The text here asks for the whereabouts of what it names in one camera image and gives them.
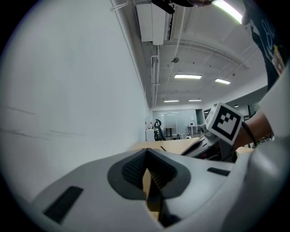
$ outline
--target fluorescent light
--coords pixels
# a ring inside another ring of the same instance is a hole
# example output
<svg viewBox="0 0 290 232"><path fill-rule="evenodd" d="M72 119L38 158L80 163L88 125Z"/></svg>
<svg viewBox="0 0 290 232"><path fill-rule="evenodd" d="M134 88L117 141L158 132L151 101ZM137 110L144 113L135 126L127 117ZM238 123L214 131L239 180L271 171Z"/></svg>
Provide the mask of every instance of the fluorescent light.
<svg viewBox="0 0 290 232"><path fill-rule="evenodd" d="M220 82L220 83L224 83L224 84L229 84L230 82L227 82L227 81L224 81L224 80L221 80L221 79L216 79L215 80L216 82Z"/></svg>
<svg viewBox="0 0 290 232"><path fill-rule="evenodd" d="M242 24L242 15L231 5L226 3L223 0L213 2L216 6L223 9L227 13L229 13L233 18L235 18L240 24Z"/></svg>
<svg viewBox="0 0 290 232"><path fill-rule="evenodd" d="M168 100L168 101L164 101L164 102L178 102L179 100Z"/></svg>
<svg viewBox="0 0 290 232"><path fill-rule="evenodd" d="M201 76L199 76L199 75L176 74L174 78L200 79Z"/></svg>

